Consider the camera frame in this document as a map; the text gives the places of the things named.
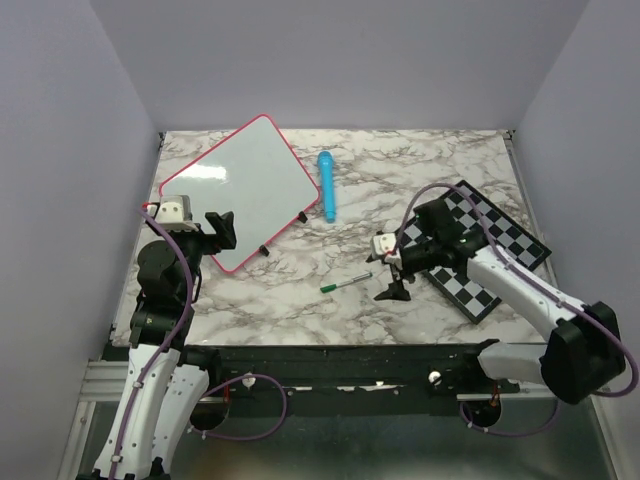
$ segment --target gray wall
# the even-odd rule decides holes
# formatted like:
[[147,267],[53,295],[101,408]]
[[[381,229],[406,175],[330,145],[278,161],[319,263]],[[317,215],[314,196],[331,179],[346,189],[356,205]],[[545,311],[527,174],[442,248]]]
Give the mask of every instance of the gray wall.
[[0,477],[55,478],[157,134],[91,6],[0,6]]
[[[560,285],[613,306],[640,357],[638,24],[637,0],[591,0],[520,123],[516,148]],[[604,405],[629,461],[624,479],[640,478],[639,402],[637,392]]]
[[151,118],[513,128],[587,0],[92,0]]

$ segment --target red frame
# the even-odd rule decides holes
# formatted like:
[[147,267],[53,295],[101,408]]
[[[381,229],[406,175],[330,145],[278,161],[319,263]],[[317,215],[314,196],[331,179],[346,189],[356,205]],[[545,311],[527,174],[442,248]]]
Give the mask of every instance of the red frame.
[[[293,148],[291,147],[291,145],[289,144],[289,142],[287,142],[287,139],[284,138],[284,135],[282,135],[282,132],[280,131],[280,129],[278,128],[278,125],[276,125],[276,122],[273,121],[273,118],[271,118],[269,115],[267,115],[266,113],[262,113],[260,115],[258,115],[257,117],[249,120],[247,123],[245,123],[243,126],[241,126],[239,129],[237,129],[235,132],[233,132],[231,135],[229,135],[228,137],[223,138],[222,140],[220,140],[218,143],[216,143],[213,147],[211,147],[209,150],[207,150],[206,152],[204,152],[202,155],[200,155],[198,158],[196,158],[194,161],[190,162],[188,165],[182,167],[180,170],[178,170],[176,173],[174,173],[173,175],[171,175],[169,178],[167,178],[165,181],[160,183],[160,186],[158,187],[158,193],[160,194],[160,198],[162,198],[162,187],[164,187],[164,185],[169,182],[172,178],[176,177],[179,173],[181,173],[182,171],[186,170],[187,168],[189,168],[191,165],[193,165],[194,163],[198,162],[201,158],[203,158],[205,155],[208,155],[214,148],[219,147],[220,145],[222,145],[224,142],[226,142],[227,140],[229,140],[231,137],[233,137],[235,134],[237,134],[238,132],[240,132],[241,130],[244,130],[245,128],[247,128],[249,125],[251,125],[253,122],[255,122],[256,120],[258,120],[259,118],[266,118],[267,120],[269,120],[271,122],[271,124],[275,127],[275,129],[278,131],[278,133],[280,134],[280,137],[282,137],[282,140],[284,141],[284,143],[287,144],[287,147],[289,147],[289,150],[291,150],[291,153],[293,154],[293,156],[295,157],[295,159],[298,161],[298,164],[300,164],[300,168],[302,168],[302,170],[304,171],[304,173],[307,174],[307,177],[309,177],[309,181],[311,181],[311,184],[316,187],[316,190],[318,191],[318,196],[316,197],[316,199],[311,202],[311,204],[307,207],[305,207],[302,211],[306,212],[307,210],[309,210],[311,207],[313,207],[316,203],[318,203],[320,201],[320,189],[318,188],[318,185],[316,184],[316,182],[313,181],[313,178],[311,178],[311,175],[309,175],[309,172],[307,171],[306,168],[304,168],[304,165],[302,164],[302,162],[300,161],[300,158],[298,157],[298,155],[296,155],[296,152],[293,150]],[[293,217],[291,219],[291,221],[289,223],[287,223],[284,227],[282,227],[273,237],[271,237],[269,240],[267,240],[264,245],[268,245],[270,244],[274,238],[276,238],[278,235],[280,235],[288,226],[290,226],[293,222],[295,222],[296,220],[298,220],[298,217]],[[222,265],[220,265],[220,262],[218,262],[218,260],[216,259],[215,256],[211,256],[211,258],[213,258],[213,261],[216,262],[216,264],[218,265],[218,267],[220,268],[220,270],[222,270],[225,273],[234,273],[237,272],[240,268],[242,268],[251,258],[253,258],[258,252],[260,251],[260,249],[258,248],[255,252],[253,252],[252,254],[250,254],[245,260],[242,261],[242,263],[240,265],[238,265],[236,268],[234,268],[233,270],[227,270],[225,269]]]

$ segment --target green marker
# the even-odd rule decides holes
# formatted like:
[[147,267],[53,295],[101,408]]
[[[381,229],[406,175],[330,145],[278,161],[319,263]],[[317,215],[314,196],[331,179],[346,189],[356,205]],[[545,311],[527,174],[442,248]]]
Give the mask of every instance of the green marker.
[[371,278],[371,277],[373,277],[373,273],[371,273],[371,272],[363,273],[362,275],[358,275],[357,277],[353,277],[350,280],[345,280],[344,282],[334,283],[334,284],[331,284],[331,285],[327,285],[325,287],[320,287],[320,291],[322,293],[333,292],[336,288],[346,287],[347,285],[351,285],[353,283],[357,283],[357,282],[360,282],[362,280],[366,280],[367,278]]

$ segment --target white marble surface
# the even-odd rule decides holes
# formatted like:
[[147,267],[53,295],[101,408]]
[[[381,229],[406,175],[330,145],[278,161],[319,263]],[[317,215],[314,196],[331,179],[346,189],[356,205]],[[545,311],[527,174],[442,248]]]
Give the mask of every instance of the white marble surface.
[[[229,132],[172,132],[156,173],[160,182]],[[307,224],[295,223],[269,246],[269,257],[254,257],[234,275],[210,258],[202,262],[203,286],[195,305],[188,343],[201,345],[318,345],[539,341],[535,330],[501,304],[479,325],[471,324],[425,279],[408,288],[408,303],[375,302],[390,281],[378,263],[365,264],[377,230],[399,226],[415,191],[435,181],[466,179],[512,218],[525,213],[502,137],[478,131],[283,130],[318,180],[318,152],[335,158],[338,220],[327,224],[321,204]],[[441,192],[426,195],[424,200]],[[153,240],[144,227],[136,247]],[[319,287],[371,270],[371,280],[321,294]],[[114,343],[126,345],[138,293],[137,266],[131,268],[118,311]]]

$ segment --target checkerboard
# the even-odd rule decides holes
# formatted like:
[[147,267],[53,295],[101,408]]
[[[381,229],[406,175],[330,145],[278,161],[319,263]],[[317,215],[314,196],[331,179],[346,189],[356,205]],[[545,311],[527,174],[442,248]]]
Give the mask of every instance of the checkerboard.
[[[496,239],[496,242],[502,245],[518,263],[529,270],[534,270],[551,255],[551,250],[536,240],[469,183],[463,180],[457,186],[471,197],[480,212],[484,214],[489,232]],[[444,198],[453,216],[465,226],[465,231],[481,229],[475,213],[471,211],[471,205],[459,193],[450,190],[440,198]],[[407,247],[428,238],[418,228],[416,219],[413,217],[407,223],[400,244]],[[479,323],[501,302],[500,298],[492,292],[472,282],[465,275],[455,273],[450,268],[437,267],[423,274],[473,323]]]

